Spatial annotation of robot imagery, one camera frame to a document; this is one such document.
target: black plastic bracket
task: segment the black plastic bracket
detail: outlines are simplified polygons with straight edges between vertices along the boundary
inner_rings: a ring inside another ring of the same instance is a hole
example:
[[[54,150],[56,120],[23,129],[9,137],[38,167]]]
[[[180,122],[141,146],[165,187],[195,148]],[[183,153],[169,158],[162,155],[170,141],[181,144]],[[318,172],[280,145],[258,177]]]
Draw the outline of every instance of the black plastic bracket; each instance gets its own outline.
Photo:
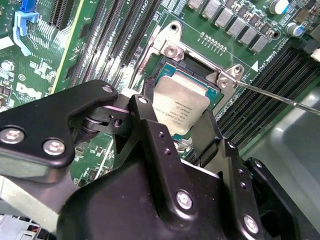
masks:
[[[152,195],[157,211],[171,228],[184,229],[198,215],[198,205],[191,208],[179,205],[178,192],[195,199],[192,185],[181,163],[168,128],[157,121],[152,103],[145,96],[134,95],[130,99],[133,132],[128,139],[114,138],[114,168],[129,159],[144,156]]]
[[[272,237],[281,236],[282,240],[319,239],[315,227],[261,161],[249,158],[244,165],[252,175],[262,224]]]
[[[113,87],[93,80],[2,112],[0,131],[15,128],[25,137],[17,144],[0,141],[0,175],[40,183],[59,181],[75,156],[69,126],[71,117],[113,102],[117,97]],[[47,154],[43,149],[47,140],[61,141],[64,152]]]

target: expansion slot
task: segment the expansion slot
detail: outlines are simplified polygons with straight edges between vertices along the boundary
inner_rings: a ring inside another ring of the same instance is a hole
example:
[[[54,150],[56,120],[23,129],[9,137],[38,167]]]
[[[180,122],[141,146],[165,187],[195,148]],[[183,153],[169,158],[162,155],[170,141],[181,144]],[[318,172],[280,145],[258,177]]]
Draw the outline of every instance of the expansion slot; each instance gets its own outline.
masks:
[[[74,22],[77,22],[78,19],[79,19],[80,13],[83,10],[84,1],[85,0],[80,0],[80,2],[79,2],[78,9],[77,9],[75,17],[74,17]],[[71,32],[70,32],[71,36],[74,34],[75,29],[76,29],[76,24],[73,24]],[[70,48],[70,45],[71,45],[71,40],[72,40],[72,37],[69,37],[67,45],[66,45],[66,48],[65,48],[65,50],[63,52],[63,56],[62,56],[62,59],[61,59],[57,74],[56,74],[56,78],[54,80],[52,89],[50,91],[50,94],[53,94],[56,91],[56,87],[57,87],[57,84],[58,84],[58,81],[59,81],[59,78],[60,78],[60,75],[61,75],[62,67],[63,67],[63,65],[65,64],[65,61],[66,61],[67,51],[68,51],[68,49]]]
[[[54,0],[49,18],[49,25],[58,30],[67,27],[75,0]]]
[[[108,0],[101,0],[99,2],[96,10],[97,12],[94,15],[94,19],[90,27],[90,34],[86,40],[85,47],[82,48],[82,51],[80,53],[79,60],[76,64],[76,69],[69,83],[69,88],[75,86],[78,79],[79,83],[82,83],[85,78],[91,59],[99,44],[101,35],[106,28],[108,19],[111,15],[111,11],[114,5],[117,3],[117,0],[112,0],[109,7],[107,7],[107,3]]]
[[[291,47],[295,44],[288,43],[253,85],[289,99],[298,97],[320,70],[303,52]],[[222,134],[241,149],[286,107],[285,103],[246,89],[218,124]]]

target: black memory slot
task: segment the black memory slot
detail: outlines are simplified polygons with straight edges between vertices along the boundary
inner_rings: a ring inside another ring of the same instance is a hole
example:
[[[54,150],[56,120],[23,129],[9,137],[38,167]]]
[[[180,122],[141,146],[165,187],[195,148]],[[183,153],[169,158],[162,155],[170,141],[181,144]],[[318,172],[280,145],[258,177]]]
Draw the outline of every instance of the black memory slot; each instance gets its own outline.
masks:
[[[101,53],[107,46],[108,40],[110,39],[111,34],[115,29],[117,20],[119,19],[120,12],[124,6],[124,3],[125,3],[125,0],[119,0],[119,2],[114,6],[115,9],[112,10],[112,16],[110,17],[110,20],[106,24],[107,26],[106,30],[103,32],[103,36],[99,40],[98,47],[94,53],[94,56],[92,57],[91,63],[84,77],[85,82],[90,81],[95,77],[96,68],[100,60]]]
[[[272,80],[272,84],[270,85],[270,87],[268,88],[268,91],[270,91],[271,93],[275,93],[278,92],[276,89],[278,88],[279,85],[284,84],[285,82],[281,81],[281,79],[286,79],[288,77],[288,75],[290,73],[292,73],[292,70],[294,68],[296,68],[299,65],[298,61],[295,61],[294,64],[288,64],[285,65],[282,68],[279,68],[279,71],[276,73],[276,75],[273,75],[275,78]],[[234,120],[234,122],[232,123],[233,126],[229,126],[226,130],[225,130],[225,134],[229,134],[229,133],[233,133],[236,131],[237,126],[244,121],[245,119],[250,119],[249,116],[251,116],[252,112],[254,112],[256,110],[256,106],[254,103],[260,103],[262,100],[264,99],[268,99],[268,97],[262,95],[262,94],[258,94],[255,92],[252,92],[253,97],[247,102],[247,105],[250,105],[252,107],[247,107],[244,108],[241,111],[241,116],[242,117],[238,117]]]
[[[146,17],[142,22],[139,24],[139,28],[137,31],[134,31],[135,36],[131,39],[127,50],[122,56],[122,64],[124,66],[128,65],[132,60],[135,52],[137,51],[138,47],[140,46],[152,20],[155,17],[156,12],[161,4],[162,0],[154,0],[152,4],[148,4],[146,11]]]
[[[69,88],[75,86],[78,79],[80,84],[83,82],[85,78],[93,54],[98,46],[100,37],[103,34],[104,29],[106,28],[107,22],[112,13],[112,9],[114,5],[117,3],[117,0],[112,0],[109,7],[106,7],[107,3],[108,0],[99,1],[99,5],[96,8],[96,13],[94,14],[91,23],[89,36],[82,47],[81,53],[79,55],[80,57],[78,58],[78,61],[76,63],[76,69],[73,72],[71,80],[69,82]],[[98,26],[100,26],[100,30],[98,31],[96,36],[95,30],[98,28]]]
[[[121,19],[121,21],[120,21],[120,23],[119,23],[119,25],[117,27],[117,31],[115,32],[115,35],[114,35],[113,40],[111,42],[111,45],[110,45],[110,47],[108,49],[108,52],[107,52],[107,55],[106,55],[106,59],[105,59],[103,65],[102,65],[101,69],[98,72],[97,79],[105,80],[105,79],[107,79],[107,77],[109,75],[110,68],[106,68],[107,62],[109,60],[111,52],[114,50],[115,45],[118,42],[118,39],[119,39],[119,37],[120,37],[120,35],[121,35],[122,31],[123,31],[123,28],[125,26],[126,19],[128,18],[130,12],[132,11],[134,3],[135,3],[134,0],[129,2],[129,5],[128,5],[127,10],[126,10],[126,12],[124,14],[124,17]]]
[[[319,75],[316,62],[289,42],[256,77],[253,85],[295,99]],[[222,134],[242,149],[287,105],[246,89],[218,121]]]
[[[286,94],[287,98],[295,99],[299,96],[299,94],[317,77],[319,72],[314,72],[312,75],[307,73],[307,78],[303,83],[297,82],[295,85],[292,85],[290,88],[290,94]],[[239,143],[239,147],[243,148],[249,141],[251,141],[261,130],[263,130],[278,114],[281,113],[288,105],[285,103],[272,100],[272,105],[269,107],[269,111],[264,115],[264,117],[260,117],[257,121],[256,126],[254,127],[255,131],[243,132],[238,135],[234,140]]]
[[[287,52],[283,49],[275,59],[268,65],[259,75],[255,78],[252,83],[253,86],[258,88],[263,88],[266,83],[268,83],[272,76],[274,76],[280,68],[275,66],[284,66],[288,59],[292,56],[293,52],[289,49]],[[221,131],[224,131],[228,128],[229,124],[237,118],[237,114],[239,114],[243,109],[247,106],[247,104],[251,101],[251,99],[257,93],[245,89],[241,94],[240,98],[227,110],[227,112],[223,115],[223,117],[218,121]]]
[[[114,49],[112,50],[110,56],[117,57],[120,55],[120,52],[125,46],[125,42],[128,40],[128,36],[131,31],[135,28],[135,23],[138,21],[139,13],[141,13],[141,8],[144,4],[144,1],[136,0],[133,8],[131,9],[129,16],[124,24],[124,29],[121,31],[121,34],[115,44]]]

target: silver screw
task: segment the silver screw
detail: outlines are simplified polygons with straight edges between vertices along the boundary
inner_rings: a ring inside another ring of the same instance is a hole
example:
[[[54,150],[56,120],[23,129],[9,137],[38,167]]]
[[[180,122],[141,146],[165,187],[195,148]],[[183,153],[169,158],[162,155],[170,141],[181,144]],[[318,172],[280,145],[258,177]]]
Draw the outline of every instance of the silver screw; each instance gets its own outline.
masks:
[[[174,58],[177,56],[178,54],[178,50],[174,47],[174,46],[167,46],[164,50],[164,54],[168,57],[168,58]]]
[[[43,144],[43,150],[52,156],[58,156],[65,152],[66,146],[60,140],[50,139]]]
[[[261,169],[262,169],[262,165],[261,165],[261,163],[260,163],[259,161],[256,160],[254,163],[255,163],[255,165],[258,166],[258,168],[261,168]]]
[[[148,101],[145,99],[143,96],[138,97],[139,101],[142,102],[143,104],[146,104]]]
[[[228,86],[228,82],[227,82],[227,81],[223,81],[223,82],[221,83],[221,87],[222,87],[223,89],[225,89],[227,86]]]
[[[102,86],[102,89],[103,89],[104,91],[106,91],[107,93],[112,93],[112,92],[113,92],[112,88],[109,87],[108,85]]]
[[[259,232],[258,225],[256,224],[255,220],[250,217],[249,215],[245,215],[243,217],[243,221],[245,223],[245,226],[248,228],[248,230],[253,233],[257,234]]]
[[[25,139],[25,134],[17,128],[6,128],[0,132],[0,141],[5,144],[18,144]]]
[[[233,142],[228,141],[228,144],[229,144],[229,146],[230,146],[231,148],[233,148],[233,149],[235,149],[235,148],[236,148],[236,146],[233,144]]]
[[[192,199],[184,191],[178,191],[176,193],[176,200],[178,201],[180,207],[182,207],[183,209],[188,210],[192,207]]]

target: screw hole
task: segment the screw hole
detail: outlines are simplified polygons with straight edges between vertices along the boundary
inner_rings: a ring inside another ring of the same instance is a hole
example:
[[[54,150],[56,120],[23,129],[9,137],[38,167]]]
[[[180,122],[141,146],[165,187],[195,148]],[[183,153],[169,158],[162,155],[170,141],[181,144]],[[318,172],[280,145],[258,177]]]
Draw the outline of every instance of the screw hole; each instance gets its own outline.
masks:
[[[178,27],[177,27],[177,25],[171,25],[170,29],[175,32],[178,30]]]
[[[169,149],[169,148],[167,148],[166,150],[164,150],[164,153],[165,153],[166,155],[168,155],[168,156],[170,156],[170,155],[171,155],[171,151],[170,151],[170,149]]]
[[[113,120],[113,126],[115,128],[119,128],[122,125],[123,121],[121,119],[115,119]]]
[[[275,31],[274,33],[273,33],[273,35],[272,35],[272,38],[273,39],[278,39],[280,37],[280,32],[278,32],[278,31]]]
[[[241,182],[240,185],[241,185],[241,187],[242,187],[243,189],[247,189],[247,186],[246,186],[246,184],[245,184],[244,182]]]
[[[234,69],[234,73],[235,73],[235,74],[239,74],[239,73],[241,73],[241,72],[242,72],[242,68],[239,67],[239,66],[236,66],[235,69]]]

